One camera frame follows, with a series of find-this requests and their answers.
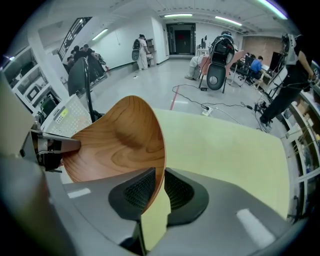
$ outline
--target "gray floor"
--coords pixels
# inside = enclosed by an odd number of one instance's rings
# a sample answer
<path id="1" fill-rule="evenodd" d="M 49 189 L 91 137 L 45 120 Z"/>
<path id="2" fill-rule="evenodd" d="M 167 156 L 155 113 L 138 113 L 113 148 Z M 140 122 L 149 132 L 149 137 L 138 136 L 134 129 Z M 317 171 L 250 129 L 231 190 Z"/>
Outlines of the gray floor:
<path id="1" fill-rule="evenodd" d="M 153 108 L 164 110 L 170 110 L 172 108 L 173 111 L 201 115 L 203 108 L 199 104 L 190 102 L 188 99 L 181 95 L 176 95 L 176 93 L 172 91 L 173 87 L 178 85 L 179 87 L 176 87 L 174 89 L 175 91 L 178 89 L 179 94 L 183 94 L 185 97 L 199 103 L 241 105 L 241 102 L 243 102 L 246 105 L 254 107 L 254 103 L 261 97 L 259 91 L 246 83 L 244 83 L 242 87 L 239 87 L 238 85 L 242 84 L 242 81 L 239 81 L 238 75 L 235 76 L 232 85 L 226 85 L 224 94 L 222 93 L 222 89 L 218 91 L 200 91 L 192 87 L 198 87 L 199 81 L 190 81 L 184 78 L 188 68 L 188 59 L 170 59 L 148 70 L 133 71 L 130 74 L 125 74 L 124 77 L 120 79 L 118 78 L 118 74 L 113 74 L 111 71 L 109 78 L 103 80 L 93 88 L 95 94 L 93 108 L 100 113 L 105 113 L 123 97 L 136 95 L 143 98 Z M 207 87 L 205 79 L 202 82 L 202 87 Z M 234 118 L 244 126 L 253 129 L 260 127 L 253 110 L 239 106 L 229 107 L 225 105 L 215 105 L 214 107 L 219 109 L 213 109 L 211 116 L 214 118 L 236 123 L 236 121 L 232 119 Z M 270 134 L 282 138 L 286 132 L 286 127 L 275 118 Z M 292 145 L 283 141 L 283 146 L 287 157 L 291 156 L 287 159 L 287 162 L 290 170 L 290 198 L 293 198 L 294 178 L 298 175 L 298 163 L 294 157 Z"/>

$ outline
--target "white desk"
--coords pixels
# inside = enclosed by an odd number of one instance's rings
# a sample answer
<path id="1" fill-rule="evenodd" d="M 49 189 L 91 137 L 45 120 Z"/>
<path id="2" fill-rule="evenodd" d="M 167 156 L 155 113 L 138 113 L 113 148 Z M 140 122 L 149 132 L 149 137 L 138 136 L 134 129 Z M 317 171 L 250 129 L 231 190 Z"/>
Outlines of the white desk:
<path id="1" fill-rule="evenodd" d="M 279 138 L 216 118 L 161 109 L 154 112 L 164 136 L 167 167 L 238 185 L 287 217 L 289 172 Z M 142 215 L 147 250 L 166 232 L 170 202 L 163 185 Z"/>

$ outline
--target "computer monitor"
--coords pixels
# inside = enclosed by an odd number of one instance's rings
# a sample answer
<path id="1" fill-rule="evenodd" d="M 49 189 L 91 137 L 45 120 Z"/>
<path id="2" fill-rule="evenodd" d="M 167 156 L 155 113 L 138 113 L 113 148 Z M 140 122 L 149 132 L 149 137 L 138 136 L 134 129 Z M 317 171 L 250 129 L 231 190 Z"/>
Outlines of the computer monitor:
<path id="1" fill-rule="evenodd" d="M 275 52 L 275 51 L 273 52 L 271 63 L 270 63 L 270 69 L 272 71 L 275 71 L 275 72 L 278 71 L 277 69 L 279 68 L 279 61 L 280 61 L 282 56 L 283 55 L 278 53 L 278 52 Z"/>

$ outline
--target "doorway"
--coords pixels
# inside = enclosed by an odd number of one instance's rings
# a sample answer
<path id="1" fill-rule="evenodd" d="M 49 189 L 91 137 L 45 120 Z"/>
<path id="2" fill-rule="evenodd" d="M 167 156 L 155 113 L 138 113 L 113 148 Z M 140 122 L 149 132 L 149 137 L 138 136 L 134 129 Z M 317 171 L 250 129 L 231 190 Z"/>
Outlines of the doorway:
<path id="1" fill-rule="evenodd" d="M 196 24 L 171 23 L 166 28 L 170 55 L 195 55 Z"/>
<path id="2" fill-rule="evenodd" d="M 174 36 L 176 54 L 190 54 L 191 30 L 176 30 Z"/>

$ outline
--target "door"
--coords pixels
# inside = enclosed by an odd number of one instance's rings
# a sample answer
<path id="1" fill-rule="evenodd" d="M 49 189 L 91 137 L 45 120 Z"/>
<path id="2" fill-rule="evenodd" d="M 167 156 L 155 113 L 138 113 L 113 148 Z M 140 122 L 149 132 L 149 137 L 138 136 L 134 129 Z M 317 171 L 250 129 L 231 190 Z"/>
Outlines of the door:
<path id="1" fill-rule="evenodd" d="M 175 49 L 177 54 L 191 54 L 191 31 L 175 31 Z"/>

